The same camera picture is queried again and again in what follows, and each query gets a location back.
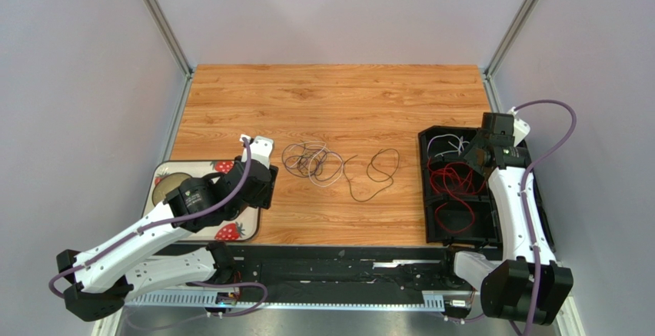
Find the black compartment organizer bin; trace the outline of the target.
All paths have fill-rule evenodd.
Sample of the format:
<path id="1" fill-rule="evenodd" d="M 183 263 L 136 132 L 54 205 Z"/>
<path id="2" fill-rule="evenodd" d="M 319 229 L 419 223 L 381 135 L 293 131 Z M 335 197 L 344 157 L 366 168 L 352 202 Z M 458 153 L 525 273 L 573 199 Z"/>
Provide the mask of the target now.
<path id="1" fill-rule="evenodd" d="M 432 126 L 418 134 L 425 238 L 444 246 L 503 245 L 500 213 L 490 186 L 460 157 L 476 128 Z M 528 164 L 525 143 L 517 147 L 517 166 Z"/>

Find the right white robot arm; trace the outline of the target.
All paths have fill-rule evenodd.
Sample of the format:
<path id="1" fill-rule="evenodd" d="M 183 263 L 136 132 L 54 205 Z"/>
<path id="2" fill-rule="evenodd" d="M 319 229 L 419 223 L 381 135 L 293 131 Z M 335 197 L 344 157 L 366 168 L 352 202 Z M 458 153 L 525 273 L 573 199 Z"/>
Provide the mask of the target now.
<path id="1" fill-rule="evenodd" d="M 502 259 L 458 251 L 452 272 L 480 294 L 489 318 L 526 324 L 552 324 L 574 278 L 557 264 L 545 235 L 535 198 L 530 156 L 515 138 L 526 124 L 511 114 L 487 112 L 463 159 L 484 176 L 500 223 Z"/>

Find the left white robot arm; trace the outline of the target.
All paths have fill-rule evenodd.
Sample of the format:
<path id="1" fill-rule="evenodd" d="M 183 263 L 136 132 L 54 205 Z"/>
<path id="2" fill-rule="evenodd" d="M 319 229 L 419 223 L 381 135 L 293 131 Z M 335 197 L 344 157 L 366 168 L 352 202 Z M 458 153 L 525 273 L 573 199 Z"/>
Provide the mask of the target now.
<path id="1" fill-rule="evenodd" d="M 65 307 L 83 321 L 114 314 L 143 294 L 179 284 L 227 284 L 235 278 L 234 257 L 224 243 L 210 243 L 179 256 L 152 255 L 199 231 L 231 221 L 248 208 L 268 209 L 279 169 L 238 157 L 227 172 L 189 177 L 140 221 L 87 251 L 58 254 L 59 293 Z"/>

